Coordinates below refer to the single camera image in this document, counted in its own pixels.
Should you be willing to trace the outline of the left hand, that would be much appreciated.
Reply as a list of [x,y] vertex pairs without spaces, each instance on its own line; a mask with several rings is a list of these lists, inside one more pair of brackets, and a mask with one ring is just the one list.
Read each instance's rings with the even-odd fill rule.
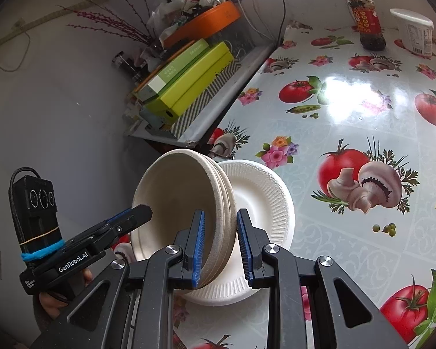
[[[89,283],[94,279],[93,274],[90,269],[86,268],[82,272],[84,286],[88,286]],[[52,294],[47,292],[42,292],[38,295],[38,304],[44,312],[52,319],[55,320],[59,317],[61,310],[67,306],[68,299],[65,297]]]

